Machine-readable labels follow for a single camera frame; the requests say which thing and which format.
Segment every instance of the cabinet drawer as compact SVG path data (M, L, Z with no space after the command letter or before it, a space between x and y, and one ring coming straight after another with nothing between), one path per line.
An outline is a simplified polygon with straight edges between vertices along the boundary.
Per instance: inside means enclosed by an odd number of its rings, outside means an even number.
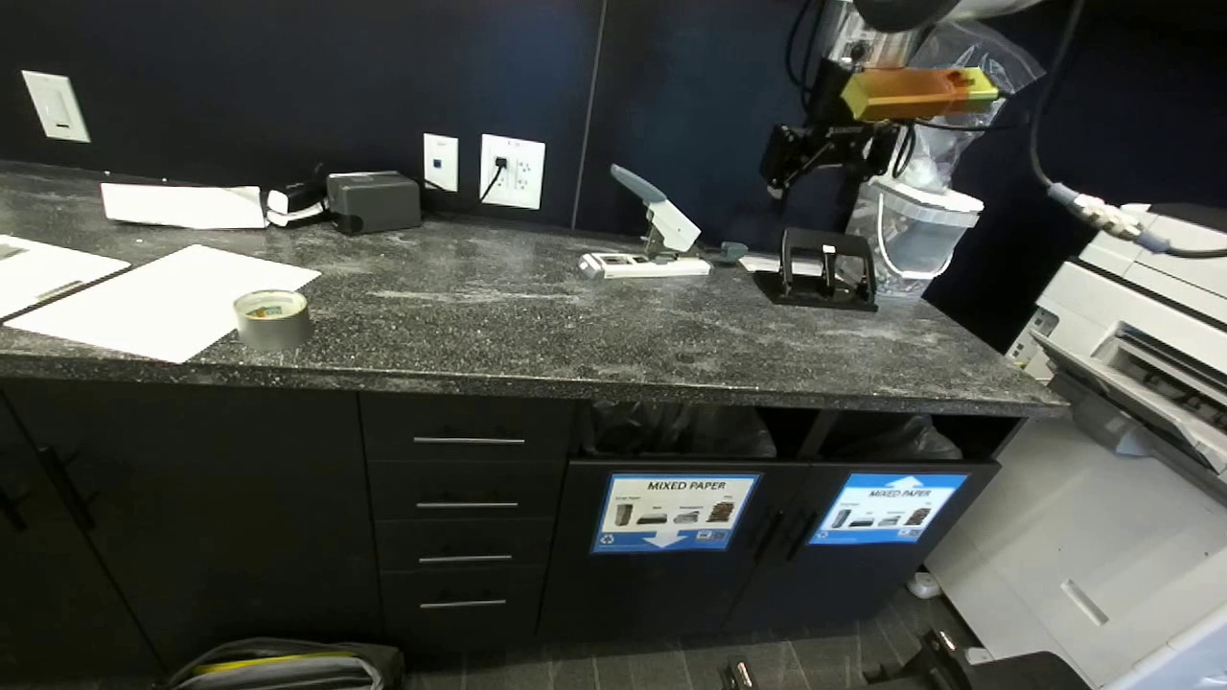
M553 519L562 463L374 463L378 519Z
M569 403L525 398L365 398L374 462L563 462Z
M463 581L417 582L384 576L389 624L411 648L434 646L534 646L539 637L539 581Z
M381 521L381 563L396 573L544 573L553 521Z

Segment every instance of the black wall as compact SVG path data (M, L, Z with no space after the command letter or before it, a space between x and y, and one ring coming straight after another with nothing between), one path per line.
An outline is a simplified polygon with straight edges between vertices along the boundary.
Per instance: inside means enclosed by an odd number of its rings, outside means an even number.
M548 140L548 223L642 229L609 160L660 181L711 238L771 245L769 128L799 125L782 72L799 0L0 0L0 155L186 181L297 181L319 160L411 160L426 128ZM1065 0L996 22L1051 59ZM48 146L16 81L59 61L96 146ZM1227 3L1095 0L1049 118L1059 177L1111 200L1227 205ZM1084 238L1023 171L1035 94L960 172L991 210L932 300L1005 346ZM833 181L799 190L821 223Z

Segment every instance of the black countertop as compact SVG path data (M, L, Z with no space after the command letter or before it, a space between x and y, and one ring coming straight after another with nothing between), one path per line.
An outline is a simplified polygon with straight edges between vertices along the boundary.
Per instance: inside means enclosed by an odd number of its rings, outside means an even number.
M753 277L583 282L562 238L426 223L344 238L131 229L105 218L96 181L0 165L0 234L122 260L182 245L319 270L300 353L249 353L236 335L190 366L0 332L0 379L191 389L651 398L819 411L1056 416L1064 403L928 302L877 316L776 309Z

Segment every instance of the wall outlet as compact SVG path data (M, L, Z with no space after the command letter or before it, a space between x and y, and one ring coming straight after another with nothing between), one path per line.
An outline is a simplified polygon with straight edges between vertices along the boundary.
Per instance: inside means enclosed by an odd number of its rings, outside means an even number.
M544 142L484 135L481 185L488 209L540 210Z
M35 100L43 135L53 142L89 142L89 128L76 108L73 81L62 72L31 72L22 68L27 94Z
M424 135L424 181L426 191L461 196L461 140Z

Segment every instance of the cabinet door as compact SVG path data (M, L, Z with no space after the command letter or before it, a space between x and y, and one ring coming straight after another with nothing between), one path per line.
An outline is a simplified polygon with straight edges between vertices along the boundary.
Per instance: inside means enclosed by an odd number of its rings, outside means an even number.
M960 493L923 521L916 545L815 545L815 531L833 514L849 476L963 476ZM815 624L871 619L923 563L996 463L776 463L769 472L771 545L743 588L732 628L742 624Z
M0 398L0 687L154 677L154 657Z
M22 389L164 664L231 637L381 633L357 398Z
M737 591L757 567L761 493L748 500L728 553L594 553L614 472L728 476L737 463L571 462L544 591L544 641L666 641L711 637L727 624Z

